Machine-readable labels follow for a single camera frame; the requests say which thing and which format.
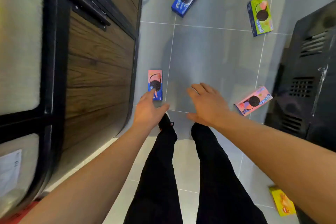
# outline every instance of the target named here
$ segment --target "person's left arm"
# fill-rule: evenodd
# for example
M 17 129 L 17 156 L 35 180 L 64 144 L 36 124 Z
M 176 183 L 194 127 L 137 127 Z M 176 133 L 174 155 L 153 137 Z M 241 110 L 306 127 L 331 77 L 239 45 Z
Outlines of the person's left arm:
M 154 92 L 142 96 L 133 125 L 123 136 L 54 189 L 20 224 L 102 223 L 142 144 L 169 108 L 154 107 Z

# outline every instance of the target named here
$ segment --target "ventilation slot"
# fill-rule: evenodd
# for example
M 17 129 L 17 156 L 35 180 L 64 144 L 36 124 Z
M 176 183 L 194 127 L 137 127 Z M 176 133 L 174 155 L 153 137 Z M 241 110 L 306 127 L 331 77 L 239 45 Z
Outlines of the ventilation slot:
M 302 119 L 285 114 L 282 119 L 282 128 L 284 132 L 297 134 L 301 129 Z
M 302 42 L 300 58 L 320 54 L 322 52 L 324 42 L 326 41 L 326 35 L 327 32 L 325 31 L 321 34 L 306 38 Z
M 289 95 L 309 98 L 313 88 L 314 77 L 294 77 Z

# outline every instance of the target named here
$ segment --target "green oreo box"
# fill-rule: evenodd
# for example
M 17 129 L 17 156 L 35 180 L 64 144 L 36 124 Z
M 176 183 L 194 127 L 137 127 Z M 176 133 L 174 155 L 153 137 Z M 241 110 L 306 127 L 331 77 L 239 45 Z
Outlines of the green oreo box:
M 270 6 L 267 0 L 252 0 L 247 4 L 253 36 L 273 31 Z

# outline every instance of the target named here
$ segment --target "pink oreo box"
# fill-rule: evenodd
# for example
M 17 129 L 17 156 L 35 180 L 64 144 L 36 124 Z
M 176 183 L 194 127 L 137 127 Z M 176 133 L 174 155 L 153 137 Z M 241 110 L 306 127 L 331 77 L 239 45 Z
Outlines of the pink oreo box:
M 242 101 L 234 103 L 242 115 L 246 116 L 272 99 L 265 87 L 260 87 Z

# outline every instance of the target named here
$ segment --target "black pants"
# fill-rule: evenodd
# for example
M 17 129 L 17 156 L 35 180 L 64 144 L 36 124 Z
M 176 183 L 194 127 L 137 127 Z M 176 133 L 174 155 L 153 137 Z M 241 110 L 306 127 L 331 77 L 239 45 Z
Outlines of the black pants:
M 200 124 L 196 124 L 195 129 L 197 136 L 193 138 L 201 172 L 197 224 L 267 223 L 235 175 L 212 131 Z M 173 129 L 157 136 L 124 224 L 183 223 L 172 165 L 176 140 Z

